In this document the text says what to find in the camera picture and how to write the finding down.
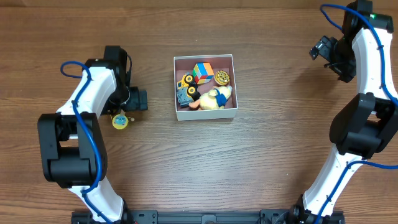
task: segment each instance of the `plush toy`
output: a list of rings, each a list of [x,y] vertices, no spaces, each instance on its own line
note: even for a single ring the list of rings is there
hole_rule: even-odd
[[[214,86],[212,90],[203,94],[199,100],[190,103],[189,107],[194,110],[197,108],[199,108],[198,110],[224,109],[224,106],[231,97],[231,94],[231,86]]]

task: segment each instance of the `yellow toy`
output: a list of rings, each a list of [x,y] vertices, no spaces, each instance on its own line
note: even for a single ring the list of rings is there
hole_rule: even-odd
[[[219,85],[227,85],[229,83],[229,75],[225,71],[218,71],[214,77],[214,80]]]
[[[232,87],[231,86],[214,86],[214,89],[203,94],[199,100],[189,104],[191,109],[198,110],[220,110],[224,109],[224,106],[228,99],[231,97]]]
[[[190,86],[195,86],[195,79],[193,75],[190,75],[189,73],[185,74],[182,79],[177,82],[178,90]]]
[[[127,127],[127,125],[129,124],[129,118],[126,115],[126,112],[124,112],[123,110],[120,112],[120,114],[116,115],[115,117],[112,118],[112,125],[114,128],[118,129],[118,130],[122,130],[125,127]]]

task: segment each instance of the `rubik's cube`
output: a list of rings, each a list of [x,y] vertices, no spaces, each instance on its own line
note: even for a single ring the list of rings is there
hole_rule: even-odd
[[[193,68],[192,75],[195,78],[195,82],[199,85],[210,82],[214,77],[214,72],[210,63],[197,63],[195,68]]]

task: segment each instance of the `white box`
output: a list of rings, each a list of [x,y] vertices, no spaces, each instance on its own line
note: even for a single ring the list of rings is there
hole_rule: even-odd
[[[182,79],[182,76],[189,72],[192,74],[192,70],[196,63],[210,63],[214,73],[218,70],[224,70],[229,74],[230,82],[232,86],[232,95],[229,98],[225,108],[222,110],[201,110],[195,111],[190,108],[181,108],[180,103],[177,100],[177,82]],[[210,90],[213,85],[217,85],[214,78],[210,82],[199,85],[198,91],[201,94],[206,93]],[[236,82],[234,74],[234,63],[231,54],[225,55],[201,55],[201,56],[182,56],[174,57],[174,100],[175,100],[175,112],[177,114],[177,120],[188,121],[197,119],[218,119],[218,118],[234,118],[238,110],[238,98],[236,97]]]

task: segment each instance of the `toy wheel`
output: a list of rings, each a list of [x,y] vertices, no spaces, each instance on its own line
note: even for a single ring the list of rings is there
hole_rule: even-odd
[[[195,84],[195,79],[193,78],[193,75],[186,75],[185,78],[184,78],[184,81],[188,85]]]
[[[200,97],[200,93],[198,92],[198,89],[194,86],[190,86],[187,90],[188,96],[191,96],[193,100],[197,100]]]

